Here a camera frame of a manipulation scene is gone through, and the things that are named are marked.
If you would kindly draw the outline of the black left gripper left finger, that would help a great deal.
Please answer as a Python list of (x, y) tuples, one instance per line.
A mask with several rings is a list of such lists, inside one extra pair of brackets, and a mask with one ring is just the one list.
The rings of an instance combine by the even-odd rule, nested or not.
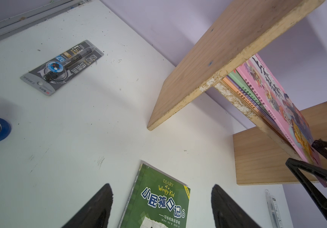
[(63, 228), (107, 228), (113, 204), (113, 192), (105, 184)]

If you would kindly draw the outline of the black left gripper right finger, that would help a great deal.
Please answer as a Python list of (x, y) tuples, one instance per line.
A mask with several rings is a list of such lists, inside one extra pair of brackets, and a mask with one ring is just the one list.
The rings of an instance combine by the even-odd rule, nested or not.
[(211, 192), (216, 228), (260, 228), (260, 226), (217, 184)]

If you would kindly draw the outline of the pink Chinese comic book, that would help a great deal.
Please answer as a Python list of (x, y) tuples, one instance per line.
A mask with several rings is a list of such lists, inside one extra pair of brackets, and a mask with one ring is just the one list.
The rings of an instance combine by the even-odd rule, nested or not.
[(236, 70), (264, 105), (300, 158), (321, 168), (320, 154), (312, 147), (314, 139), (308, 122), (259, 54), (253, 55)]

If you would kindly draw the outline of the green pink bottom comic book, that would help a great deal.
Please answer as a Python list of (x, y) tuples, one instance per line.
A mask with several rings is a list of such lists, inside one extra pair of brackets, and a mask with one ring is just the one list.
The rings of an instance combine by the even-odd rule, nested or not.
[(252, 104), (263, 114), (263, 116), (271, 123), (271, 125), (282, 135), (280, 128), (277, 126), (273, 118), (270, 116), (269, 112), (266, 110), (264, 105), (260, 102), (254, 92), (250, 89), (250, 87), (246, 84), (240, 74), (234, 70), (227, 78), (235, 84), (236, 88), (239, 89), (243, 94), (246, 94), (245, 97), (248, 99), (251, 98)]

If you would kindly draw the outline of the orange Chinese comic book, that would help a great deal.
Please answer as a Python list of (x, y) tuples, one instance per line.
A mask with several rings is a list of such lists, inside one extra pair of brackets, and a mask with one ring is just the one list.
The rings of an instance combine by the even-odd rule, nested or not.
[(249, 119), (253, 124), (255, 124), (261, 131), (268, 133), (274, 131), (278, 133), (271, 125), (269, 125), (255, 110), (248, 105), (239, 95), (229, 87), (223, 80), (220, 84), (224, 87), (224, 92), (222, 93), (225, 98), (227, 98), (247, 119)]

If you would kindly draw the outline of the purple cartoon comic book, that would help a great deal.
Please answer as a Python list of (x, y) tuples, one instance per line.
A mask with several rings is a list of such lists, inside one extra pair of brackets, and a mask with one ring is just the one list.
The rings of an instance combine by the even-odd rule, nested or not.
[(250, 105), (257, 114), (259, 114), (269, 125), (272, 126), (278, 133), (281, 131), (270, 115), (258, 105), (242, 88), (238, 87), (229, 77), (225, 77), (223, 81), (233, 89), (240, 98), (242, 98), (248, 105)]

